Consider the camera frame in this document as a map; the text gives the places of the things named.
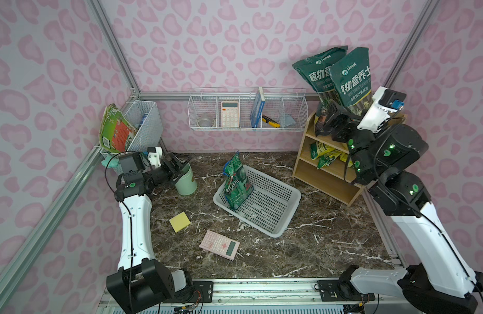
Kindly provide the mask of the small yellow green bag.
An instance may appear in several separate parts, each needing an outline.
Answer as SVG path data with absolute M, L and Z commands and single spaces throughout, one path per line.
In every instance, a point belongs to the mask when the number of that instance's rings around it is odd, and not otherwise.
M 347 167 L 352 167 L 352 166 L 353 166 L 353 162 L 352 162 L 352 160 L 351 160 L 351 157 L 350 157 L 350 155 L 349 155 L 349 154 L 347 154 L 347 153 L 342 153 L 342 154 L 340 155 L 340 161 L 341 161 L 341 162 L 343 162 L 343 163 L 345 163 L 345 165 L 346 165 Z
M 340 152 L 339 150 L 334 150 L 320 156 L 317 163 L 317 169 L 329 167 L 337 158 L 340 157 L 341 154 L 342 152 Z
M 318 158 L 325 156 L 328 153 L 331 153 L 335 150 L 334 147 L 331 147 L 322 142 L 314 142 L 310 145 L 310 158 L 312 160 L 317 160 Z

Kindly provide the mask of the dark green soil bag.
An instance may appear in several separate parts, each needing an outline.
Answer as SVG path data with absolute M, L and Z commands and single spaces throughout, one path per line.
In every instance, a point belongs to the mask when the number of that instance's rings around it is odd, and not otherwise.
M 330 67 L 337 103 L 361 116 L 372 105 L 369 49 L 357 47 Z
M 348 46 L 333 47 L 293 64 L 293 69 L 319 96 L 320 104 L 315 117 L 317 131 L 324 127 L 331 103 L 339 103 L 340 98 L 330 75 L 330 67 L 345 57 L 347 50 Z

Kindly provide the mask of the colourful blue green fertilizer bag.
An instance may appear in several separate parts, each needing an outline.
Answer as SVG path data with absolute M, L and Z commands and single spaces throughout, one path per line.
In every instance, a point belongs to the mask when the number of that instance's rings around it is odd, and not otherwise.
M 254 191 L 241 162 L 239 151 L 224 165 L 223 174 L 227 177 L 224 184 L 224 197 L 230 209 L 237 211 Z

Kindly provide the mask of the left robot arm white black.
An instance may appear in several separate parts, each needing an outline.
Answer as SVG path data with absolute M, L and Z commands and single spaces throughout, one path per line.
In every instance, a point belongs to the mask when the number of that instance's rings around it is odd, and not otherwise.
M 122 247 L 117 272 L 107 289 L 125 313 L 138 313 L 173 300 L 193 287 L 185 270 L 172 271 L 156 258 L 151 241 L 151 196 L 157 187 L 174 186 L 188 165 L 160 147 L 116 154 L 122 174 L 110 189 L 122 215 Z

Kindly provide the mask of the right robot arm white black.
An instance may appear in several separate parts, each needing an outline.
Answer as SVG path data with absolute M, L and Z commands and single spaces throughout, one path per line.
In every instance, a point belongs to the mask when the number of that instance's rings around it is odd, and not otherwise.
M 408 166 L 428 149 L 419 133 L 406 124 L 392 124 L 387 108 L 373 130 L 347 109 L 331 104 L 325 128 L 346 143 L 356 180 L 403 231 L 420 262 L 396 271 L 349 267 L 338 282 L 350 297 L 385 294 L 404 298 L 423 313 L 474 313 L 483 306 L 483 273 L 474 271 L 458 253 L 437 215 L 422 180 Z

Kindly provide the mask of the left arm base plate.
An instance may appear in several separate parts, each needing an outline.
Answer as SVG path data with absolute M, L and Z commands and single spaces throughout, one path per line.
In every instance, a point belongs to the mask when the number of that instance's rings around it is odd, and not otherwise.
M 175 294 L 171 300 L 164 301 L 164 304 L 187 303 L 193 304 L 200 299 L 199 303 L 212 303 L 214 292 L 213 281 L 193 281 L 191 287 L 186 287 Z

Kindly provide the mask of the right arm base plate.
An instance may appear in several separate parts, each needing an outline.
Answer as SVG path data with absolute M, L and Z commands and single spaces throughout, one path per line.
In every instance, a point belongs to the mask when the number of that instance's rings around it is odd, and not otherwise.
M 375 301 L 375 294 L 359 293 L 349 281 L 320 280 L 314 286 L 323 302 L 370 302 Z

